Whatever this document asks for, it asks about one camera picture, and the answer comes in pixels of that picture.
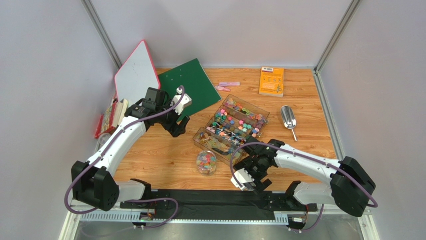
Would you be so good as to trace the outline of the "clear compartment candy box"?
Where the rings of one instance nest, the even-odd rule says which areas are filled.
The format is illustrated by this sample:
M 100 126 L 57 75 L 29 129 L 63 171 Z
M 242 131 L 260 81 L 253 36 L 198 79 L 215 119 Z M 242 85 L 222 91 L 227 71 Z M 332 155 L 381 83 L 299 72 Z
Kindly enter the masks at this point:
M 195 134 L 194 144 L 213 152 L 224 163 L 236 164 L 245 152 L 240 149 L 232 157 L 234 151 L 250 138 L 261 136 L 269 115 L 269 112 L 230 94 L 206 126 Z

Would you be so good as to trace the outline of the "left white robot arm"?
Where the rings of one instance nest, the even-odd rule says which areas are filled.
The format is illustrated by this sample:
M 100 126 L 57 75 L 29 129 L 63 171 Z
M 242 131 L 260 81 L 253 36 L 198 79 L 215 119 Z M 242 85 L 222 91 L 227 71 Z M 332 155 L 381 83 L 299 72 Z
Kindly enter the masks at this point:
M 150 87 L 145 98 L 127 108 L 121 124 L 105 145 L 86 162 L 77 161 L 72 166 L 72 183 L 65 193 L 65 207 L 77 213 L 71 208 L 69 196 L 92 206 L 94 211 L 105 212 L 117 203 L 145 202 L 144 193 L 150 185 L 138 179 L 116 182 L 114 175 L 118 166 L 136 141 L 156 124 L 162 125 L 174 138 L 183 135 L 190 120 L 183 112 L 191 103 L 184 86 L 176 89 L 174 97 Z

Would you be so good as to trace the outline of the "silver metal scoop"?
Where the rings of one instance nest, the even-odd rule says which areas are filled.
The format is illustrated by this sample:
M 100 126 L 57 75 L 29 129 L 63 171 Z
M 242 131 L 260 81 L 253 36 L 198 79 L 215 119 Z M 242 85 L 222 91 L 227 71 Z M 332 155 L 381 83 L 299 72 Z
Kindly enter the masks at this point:
M 295 133 L 295 128 L 297 126 L 297 120 L 295 118 L 293 110 L 291 109 L 290 106 L 285 105 L 285 106 L 281 107 L 280 114 L 281 114 L 284 126 L 288 130 L 291 130 L 292 135 L 293 135 L 293 139 L 294 139 L 295 142 L 297 142 L 298 138 L 297 138 L 296 133 Z

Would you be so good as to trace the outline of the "silver round jar lid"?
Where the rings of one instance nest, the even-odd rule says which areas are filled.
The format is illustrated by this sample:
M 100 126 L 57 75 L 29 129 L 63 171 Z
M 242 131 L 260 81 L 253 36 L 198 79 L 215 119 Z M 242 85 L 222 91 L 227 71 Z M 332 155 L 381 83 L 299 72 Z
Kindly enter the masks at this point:
M 247 191 L 253 192 L 255 190 L 251 184 L 245 184 L 244 186 Z

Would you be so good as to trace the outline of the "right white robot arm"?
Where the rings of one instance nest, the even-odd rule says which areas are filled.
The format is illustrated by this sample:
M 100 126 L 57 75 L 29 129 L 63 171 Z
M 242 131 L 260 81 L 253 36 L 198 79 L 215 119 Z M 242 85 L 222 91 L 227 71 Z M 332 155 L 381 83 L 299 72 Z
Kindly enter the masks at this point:
M 296 183 L 287 194 L 302 205 L 334 205 L 343 212 L 362 217 L 366 208 L 377 208 L 373 198 L 376 184 L 360 163 L 346 156 L 329 159 L 298 150 L 282 141 L 263 143 L 254 139 L 240 147 L 248 156 L 231 165 L 231 182 L 241 191 L 262 193 L 272 182 L 267 179 L 272 167 L 290 169 L 310 176 L 319 183 Z

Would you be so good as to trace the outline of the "clear plastic jar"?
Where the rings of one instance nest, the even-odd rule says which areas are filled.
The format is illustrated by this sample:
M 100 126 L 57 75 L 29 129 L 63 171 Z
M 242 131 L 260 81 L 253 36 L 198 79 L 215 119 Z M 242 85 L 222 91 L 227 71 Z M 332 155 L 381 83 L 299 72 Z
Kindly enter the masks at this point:
M 217 157 L 212 151 L 200 152 L 195 163 L 202 176 L 211 176 L 217 170 Z

